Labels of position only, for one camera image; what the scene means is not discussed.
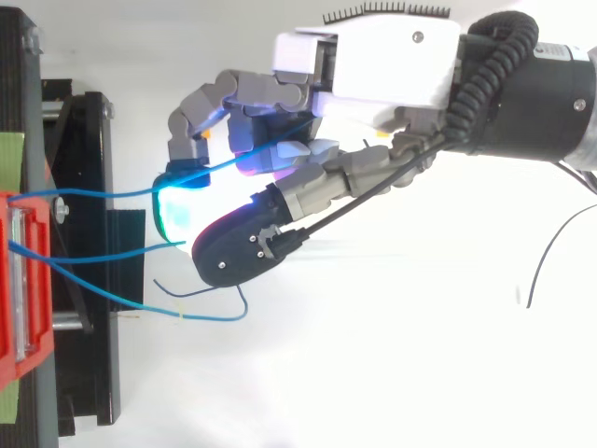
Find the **cable connector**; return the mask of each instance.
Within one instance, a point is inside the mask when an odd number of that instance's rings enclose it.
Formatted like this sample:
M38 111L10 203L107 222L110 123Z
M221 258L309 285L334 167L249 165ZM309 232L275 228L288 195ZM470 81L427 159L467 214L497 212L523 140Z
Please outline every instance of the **cable connector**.
M308 239L309 235L304 228L298 231L285 231L279 235L274 235L268 241L268 247L276 259L283 259L286 255L301 247Z

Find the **black motor housing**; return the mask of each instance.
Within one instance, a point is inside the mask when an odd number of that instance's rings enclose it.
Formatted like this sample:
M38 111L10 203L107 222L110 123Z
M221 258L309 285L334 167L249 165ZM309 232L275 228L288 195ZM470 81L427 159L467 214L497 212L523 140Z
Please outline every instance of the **black motor housing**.
M460 84L489 58L497 42L463 35ZM470 142L455 150L537 161L560 161L585 134L595 102L597 75L586 53L564 45L538 44L534 54L504 82L480 111Z

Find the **black metal frame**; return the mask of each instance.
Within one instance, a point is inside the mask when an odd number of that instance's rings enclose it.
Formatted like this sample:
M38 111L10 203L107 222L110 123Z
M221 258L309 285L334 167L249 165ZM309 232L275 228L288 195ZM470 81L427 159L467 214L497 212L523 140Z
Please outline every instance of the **black metal frame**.
M23 45L32 27L21 10L0 7L0 132L25 134L21 190L109 191L106 100L99 92L72 96L70 80L44 81L44 99L63 100L63 106L58 120L42 126L39 57ZM111 210L109 201L91 198L64 199L71 212L63 224L52 217L53 255L84 257L144 245L145 211ZM77 265L72 272L142 302L143 268L140 256ZM55 352L21 378L17 423L0 426L2 448L58 448L59 432L75 434L75 416L94 414L98 425L111 425L120 415L116 311L122 308L59 275L52 275L52 299L54 310L76 311L83 330L55 331Z
M110 121L104 115L106 98L99 92L72 96L68 80L44 80L44 97L62 101L58 119L44 122L46 157L57 188L110 191ZM64 97L56 97L57 92ZM52 253L91 257L142 247L145 211L113 210L111 201L86 196L64 198L70 214L54 227ZM93 285L129 300L143 299L143 256L113 263L75 265L73 272ZM56 372L59 430L74 435L74 417L97 415L100 426L112 425L120 415L118 378L118 319L122 310L105 298L55 277L55 311L79 313L81 331L57 331Z

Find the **blue light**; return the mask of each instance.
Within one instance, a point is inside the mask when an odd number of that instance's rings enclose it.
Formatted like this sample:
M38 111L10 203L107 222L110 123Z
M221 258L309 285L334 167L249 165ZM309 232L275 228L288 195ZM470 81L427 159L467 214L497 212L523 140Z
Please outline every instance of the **blue light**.
M197 236L220 217L251 203L251 195L269 184L271 175L245 176L235 168L212 173L205 189L168 187L159 193L160 218L169 241L186 241L179 249L191 253Z

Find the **black cable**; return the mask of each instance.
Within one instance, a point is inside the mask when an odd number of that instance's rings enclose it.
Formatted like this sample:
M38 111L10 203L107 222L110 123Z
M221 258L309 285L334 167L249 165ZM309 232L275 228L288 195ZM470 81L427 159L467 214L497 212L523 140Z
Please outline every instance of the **black cable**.
M573 177L577 182L579 182L585 189L588 189L591 193L593 194L597 194L597 189L593 189L589 182L587 182L585 179L583 179L583 177L581 177L581 175L579 175L576 171L571 170L570 168L568 168L567 166L565 166L563 163L561 163L560 161L556 161L553 163L554 166L556 168L561 169L562 171L564 171L567 175L570 175L571 177Z
M217 287L208 287L206 289L201 289L199 291L188 292L187 294L174 294L173 292L166 289L166 287L163 287L160 284L160 282L158 280L156 280L155 278L153 279L153 283L155 283L159 289L161 289L163 292L165 292L169 296L176 297L178 299L184 299L185 297L199 296L200 294L202 294L204 292L209 292L209 291L213 291L213 290L217 289Z
M531 284L531 292L529 293L529 301L526 304L527 309L531 308L531 304L533 303L533 295L535 294L535 286L537 284L537 278L539 277L539 273L541 272L541 267L543 266L543 262L545 261L545 258L548 256L549 250L555 243L556 239L558 238L558 236L560 236L560 233L562 233L562 231L566 228L566 226L568 224L570 224L570 221L572 221L578 215L585 213L586 211L589 211L589 210L591 210L591 208L595 208L595 207L597 207L597 204L592 205L591 207L587 207L587 208L573 214L570 218L568 218L568 220L566 222L563 223L563 225L556 232L556 234L553 235L553 238L551 238L551 241L549 242L548 246L546 247L545 252L543 252L543 256L541 257L541 260L539 260L539 265L537 266L537 270L535 271L535 277L533 278L533 283Z
M249 304L247 303L247 301L246 301L246 298L244 297L243 290L241 289L241 286L240 286L240 285L237 285L237 286L236 286L236 289L239 291L239 295L241 296L241 300L242 300L242 301L243 301L243 303L245 304L245 306L246 306L246 308L247 308L247 311L248 311L248 309L249 309Z
M441 133L448 140L467 142L479 112L489 104L504 81L533 54L539 37L535 20L516 11L497 12L471 25L470 35L485 35L501 42L465 82L448 106L447 125Z
M355 208L358 207L359 205L361 205L362 203L368 201L369 199L371 199L374 196L377 196L378 194L380 194L382 191L384 191L388 187L391 187L393 184L395 184L395 182L398 181L398 179L400 179L400 177L402 177L403 175L408 173L413 168L416 168L419 164L421 164L426 159L435 156L441 150L449 149L453 146L455 146L455 144L448 145L446 143L442 143L442 144L436 145L435 147L431 147L430 149L427 149L425 152L422 152L418 156L414 157L411 161L402 165L392 175L387 177L385 180L383 180L382 182L377 184L372 189L366 191L358 198L353 199L352 201L350 201L349 203L344 205L342 208L336 210L334 213L329 214L327 217L324 217L323 219L321 219L321 220L317 221L315 224L313 224L311 227L308 227L307 229L305 229L304 232L302 233L302 236L304 237L304 239L307 239L309 236L313 235L316 231L320 231L325 226L331 224L335 220L337 220L337 219L343 217L344 215L350 213L351 211L355 210Z

